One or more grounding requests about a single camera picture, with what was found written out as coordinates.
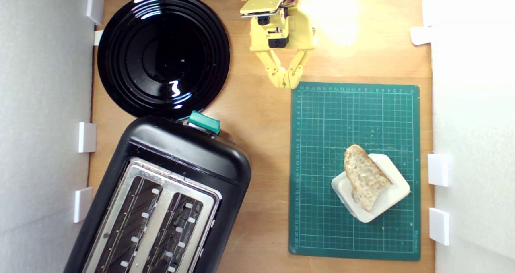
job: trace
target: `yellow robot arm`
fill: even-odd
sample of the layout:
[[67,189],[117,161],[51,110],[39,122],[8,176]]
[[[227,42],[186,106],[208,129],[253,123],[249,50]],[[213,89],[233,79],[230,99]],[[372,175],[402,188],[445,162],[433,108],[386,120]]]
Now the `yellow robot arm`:
[[[277,88],[294,89],[315,48],[315,29],[309,16],[291,0],[248,0],[240,13],[250,21],[250,50],[259,57]],[[297,49],[288,69],[274,49]]]

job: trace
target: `wooden surface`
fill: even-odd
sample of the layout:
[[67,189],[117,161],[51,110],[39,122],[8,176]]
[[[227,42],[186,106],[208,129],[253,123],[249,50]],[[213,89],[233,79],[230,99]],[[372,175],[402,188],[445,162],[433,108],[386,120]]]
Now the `wooden surface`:
[[[105,0],[104,23],[130,0]],[[433,273],[434,243],[428,236],[427,184],[432,150],[431,56],[414,47],[410,28],[421,25],[421,0],[310,0],[303,4],[316,24],[318,46],[302,80],[401,83],[420,86],[422,149],[422,258],[419,262],[293,256],[288,253],[290,91],[269,82],[249,51],[249,20],[239,17],[240,0],[201,0],[224,22],[231,42],[231,69],[217,99],[205,110],[250,153],[252,181],[218,268],[227,272],[392,272]],[[283,51],[287,65],[292,53]],[[97,152],[90,161],[95,190],[125,127],[134,118],[105,93],[94,67],[92,122],[98,125]]]

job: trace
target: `green cutting mat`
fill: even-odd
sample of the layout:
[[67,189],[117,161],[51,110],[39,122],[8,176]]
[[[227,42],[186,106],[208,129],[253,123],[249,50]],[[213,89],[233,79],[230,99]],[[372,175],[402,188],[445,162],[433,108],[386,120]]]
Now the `green cutting mat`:
[[[419,260],[419,88],[301,82],[291,102],[290,253]],[[331,188],[353,143],[388,155],[411,187],[370,223],[351,216]]]

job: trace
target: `white plate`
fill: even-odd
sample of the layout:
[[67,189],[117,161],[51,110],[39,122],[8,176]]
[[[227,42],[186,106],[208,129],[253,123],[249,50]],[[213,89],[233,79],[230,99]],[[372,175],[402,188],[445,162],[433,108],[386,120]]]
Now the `white plate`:
[[410,185],[408,185],[388,156],[384,154],[368,154],[368,156],[393,183],[393,185],[390,185],[381,192],[377,200],[375,200],[374,206],[370,212],[363,209],[363,207],[352,198],[352,185],[345,172],[342,172],[331,181],[331,186],[334,192],[340,197],[340,200],[342,200],[342,203],[349,212],[361,222],[371,222],[410,194]]

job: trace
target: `toaster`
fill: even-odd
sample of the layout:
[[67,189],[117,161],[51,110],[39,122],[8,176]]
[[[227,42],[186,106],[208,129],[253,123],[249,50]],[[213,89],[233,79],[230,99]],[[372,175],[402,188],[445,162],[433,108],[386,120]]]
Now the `toaster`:
[[213,273],[250,183],[220,123],[144,116],[119,141],[65,273]]

